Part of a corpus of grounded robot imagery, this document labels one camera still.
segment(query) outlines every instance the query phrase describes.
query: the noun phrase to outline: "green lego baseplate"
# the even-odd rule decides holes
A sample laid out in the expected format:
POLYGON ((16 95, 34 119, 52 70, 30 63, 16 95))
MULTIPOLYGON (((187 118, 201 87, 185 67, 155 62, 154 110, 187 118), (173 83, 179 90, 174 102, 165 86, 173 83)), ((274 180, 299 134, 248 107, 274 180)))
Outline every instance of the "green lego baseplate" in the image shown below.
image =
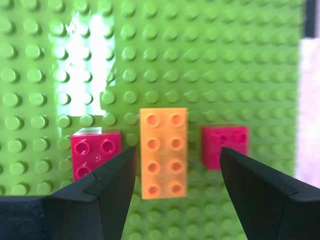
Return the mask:
POLYGON ((200 127, 250 127, 250 156, 293 173, 303 0, 1 0, 0 195, 72 182, 70 136, 140 108, 188 108, 188 196, 142 200, 124 240, 246 239, 200 127))

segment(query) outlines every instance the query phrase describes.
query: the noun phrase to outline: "orange lego brick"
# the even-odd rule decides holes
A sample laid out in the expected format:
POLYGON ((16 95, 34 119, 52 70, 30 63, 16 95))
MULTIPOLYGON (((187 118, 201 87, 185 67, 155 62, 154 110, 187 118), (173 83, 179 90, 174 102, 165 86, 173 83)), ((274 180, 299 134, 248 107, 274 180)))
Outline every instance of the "orange lego brick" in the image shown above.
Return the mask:
POLYGON ((140 109, 143 199, 187 195, 187 109, 140 109))

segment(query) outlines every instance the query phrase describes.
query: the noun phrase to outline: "lego wall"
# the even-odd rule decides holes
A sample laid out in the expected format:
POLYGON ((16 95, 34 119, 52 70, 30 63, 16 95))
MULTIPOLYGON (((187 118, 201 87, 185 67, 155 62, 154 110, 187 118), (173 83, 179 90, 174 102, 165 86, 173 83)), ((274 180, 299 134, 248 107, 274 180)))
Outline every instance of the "lego wall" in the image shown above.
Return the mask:
POLYGON ((1 1, 0 194, 70 184, 81 128, 139 148, 141 108, 187 108, 187 196, 142 200, 138 171, 123 239, 246 239, 201 126, 249 127, 249 155, 293 173, 303 3, 1 1))

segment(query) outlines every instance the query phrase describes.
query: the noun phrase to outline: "lego brick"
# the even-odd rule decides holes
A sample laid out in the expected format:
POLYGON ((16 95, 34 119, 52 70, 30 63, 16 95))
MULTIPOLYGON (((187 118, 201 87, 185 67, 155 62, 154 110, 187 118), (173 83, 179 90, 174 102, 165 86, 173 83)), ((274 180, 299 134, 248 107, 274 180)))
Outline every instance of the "lego brick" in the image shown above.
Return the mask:
POLYGON ((204 166, 210 170, 220 170, 220 151, 222 147, 232 148, 244 155, 248 154, 249 129, 245 126, 203 126, 202 156, 204 166))
POLYGON ((187 109, 140 110, 143 199, 187 195, 187 109))
POLYGON ((299 81, 299 115, 295 177, 320 188, 320 39, 301 41, 301 76, 299 81))
POLYGON ((80 130, 71 136, 73 180, 76 181, 121 153, 121 133, 80 130))

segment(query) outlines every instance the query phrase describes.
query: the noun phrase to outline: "2x2 lego brick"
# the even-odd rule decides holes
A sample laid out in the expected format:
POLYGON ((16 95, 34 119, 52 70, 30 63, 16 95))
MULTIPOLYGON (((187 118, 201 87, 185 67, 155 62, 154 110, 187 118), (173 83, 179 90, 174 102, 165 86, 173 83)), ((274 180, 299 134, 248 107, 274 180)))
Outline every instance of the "2x2 lego brick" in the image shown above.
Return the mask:
POLYGON ((71 136, 73 180, 76 181, 121 153, 121 133, 80 130, 71 136))
POLYGON ((245 126, 203 126, 202 163, 210 170, 220 169, 220 151, 222 147, 232 148, 247 155, 249 133, 245 126))

